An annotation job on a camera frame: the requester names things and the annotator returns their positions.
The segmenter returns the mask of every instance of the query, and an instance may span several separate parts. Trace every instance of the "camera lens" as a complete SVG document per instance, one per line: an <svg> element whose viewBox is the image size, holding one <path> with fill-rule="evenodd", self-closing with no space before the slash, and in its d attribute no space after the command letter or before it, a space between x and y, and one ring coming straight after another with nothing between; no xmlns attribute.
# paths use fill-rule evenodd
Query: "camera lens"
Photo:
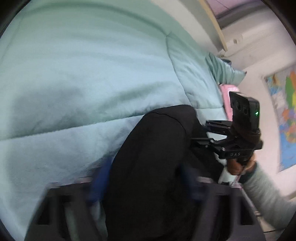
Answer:
<svg viewBox="0 0 296 241"><path fill-rule="evenodd" d="M238 101L235 102L235 107L238 109L238 110L241 110L241 106L240 106L240 103Z"/></svg>
<svg viewBox="0 0 296 241"><path fill-rule="evenodd" d="M245 106L243 107L242 111L243 111L243 113L244 113L245 115L248 114L248 109L247 109Z"/></svg>

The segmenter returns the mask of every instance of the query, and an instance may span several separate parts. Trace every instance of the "bed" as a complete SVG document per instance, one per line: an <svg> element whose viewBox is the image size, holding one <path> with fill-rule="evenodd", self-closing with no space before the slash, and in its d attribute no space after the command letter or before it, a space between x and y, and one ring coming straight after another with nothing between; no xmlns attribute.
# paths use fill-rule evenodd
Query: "bed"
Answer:
<svg viewBox="0 0 296 241"><path fill-rule="evenodd" d="M88 175L153 109L225 120L217 84L244 76L150 1L32 0L0 38L1 221L22 241L46 187Z"/></svg>

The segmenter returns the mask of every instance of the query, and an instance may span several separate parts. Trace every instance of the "pink object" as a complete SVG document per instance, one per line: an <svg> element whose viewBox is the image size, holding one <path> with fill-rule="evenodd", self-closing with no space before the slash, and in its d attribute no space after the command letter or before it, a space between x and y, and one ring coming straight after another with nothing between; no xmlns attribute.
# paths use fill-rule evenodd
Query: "pink object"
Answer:
<svg viewBox="0 0 296 241"><path fill-rule="evenodd" d="M230 107L230 97L229 97L229 92L239 92L239 88L235 85L219 85L219 88L222 93L222 98L224 102L224 109L225 113L227 115L227 119L229 121L232 121L232 108Z"/></svg>

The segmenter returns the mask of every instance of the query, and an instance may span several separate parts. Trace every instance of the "map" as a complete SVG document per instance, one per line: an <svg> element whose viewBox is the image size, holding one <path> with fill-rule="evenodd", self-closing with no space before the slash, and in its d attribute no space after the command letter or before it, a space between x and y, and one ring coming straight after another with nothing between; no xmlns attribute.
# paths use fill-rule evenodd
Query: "map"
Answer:
<svg viewBox="0 0 296 241"><path fill-rule="evenodd" d="M296 66L266 78L279 121L281 170L296 164Z"/></svg>

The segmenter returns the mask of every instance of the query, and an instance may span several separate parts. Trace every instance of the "black pants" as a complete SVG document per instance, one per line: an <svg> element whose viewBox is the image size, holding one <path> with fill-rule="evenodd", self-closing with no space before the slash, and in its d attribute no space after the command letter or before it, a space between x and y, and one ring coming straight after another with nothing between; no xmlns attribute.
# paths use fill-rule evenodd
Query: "black pants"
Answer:
<svg viewBox="0 0 296 241"><path fill-rule="evenodd" d="M146 114L112 164L104 196L108 240L190 240L198 205L187 195L179 166L189 163L218 180L223 166L207 150L191 149L191 137L206 137L187 105Z"/></svg>

